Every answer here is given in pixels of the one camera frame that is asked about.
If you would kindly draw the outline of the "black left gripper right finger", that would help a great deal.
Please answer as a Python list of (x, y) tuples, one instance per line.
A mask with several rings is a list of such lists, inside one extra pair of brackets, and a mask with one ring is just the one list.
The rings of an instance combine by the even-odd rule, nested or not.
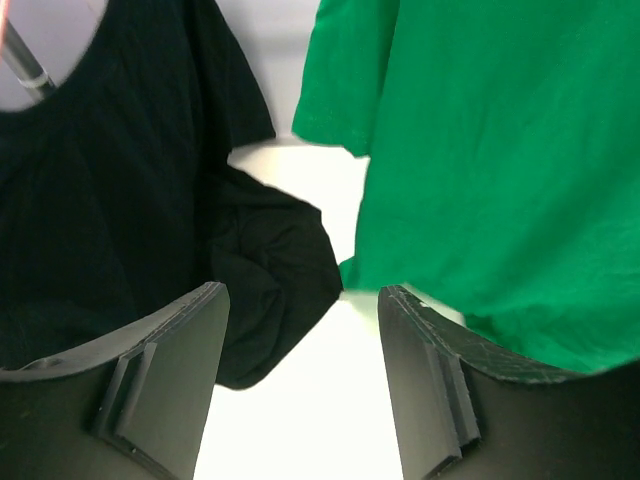
[(400, 286), (378, 319), (407, 479), (635, 479), (639, 365), (597, 374), (508, 351)]

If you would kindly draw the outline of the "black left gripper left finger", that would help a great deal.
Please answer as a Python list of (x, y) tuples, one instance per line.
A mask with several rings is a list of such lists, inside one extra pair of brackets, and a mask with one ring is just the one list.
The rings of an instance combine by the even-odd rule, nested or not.
[(190, 479), (230, 300), (207, 283), (98, 339), (1, 375), (5, 479)]

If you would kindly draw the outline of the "green t shirt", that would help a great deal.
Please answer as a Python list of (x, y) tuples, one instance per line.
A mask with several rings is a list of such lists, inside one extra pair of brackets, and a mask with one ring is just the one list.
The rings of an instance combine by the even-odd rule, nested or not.
[(639, 5), (324, 1), (293, 132), (369, 161), (348, 290), (523, 356), (639, 356)]

